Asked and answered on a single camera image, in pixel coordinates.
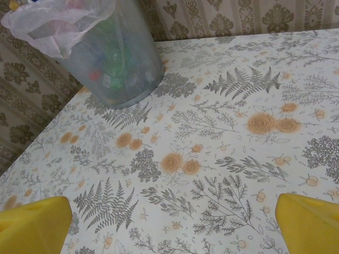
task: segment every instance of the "damask wallpaper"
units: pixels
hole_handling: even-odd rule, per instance
[[[156,41],[339,26],[339,0],[140,0]],[[0,17],[9,11],[0,0]],[[81,88],[0,26],[0,175]]]
[[[339,26],[339,0],[141,0],[155,40]]]

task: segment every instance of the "plastic bag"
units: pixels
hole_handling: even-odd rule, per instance
[[[72,47],[112,15],[117,0],[38,0],[4,15],[12,35],[52,58],[70,57]]]

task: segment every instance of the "wastebasket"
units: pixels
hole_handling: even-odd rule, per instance
[[[7,13],[2,24],[57,58],[110,108],[139,102],[164,75],[137,0],[38,0]]]

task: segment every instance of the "floral tablecloth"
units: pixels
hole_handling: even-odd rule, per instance
[[[339,203],[339,30],[157,46],[159,87],[123,110],[83,88],[0,178],[0,208],[67,196],[63,254],[288,253],[279,194]]]

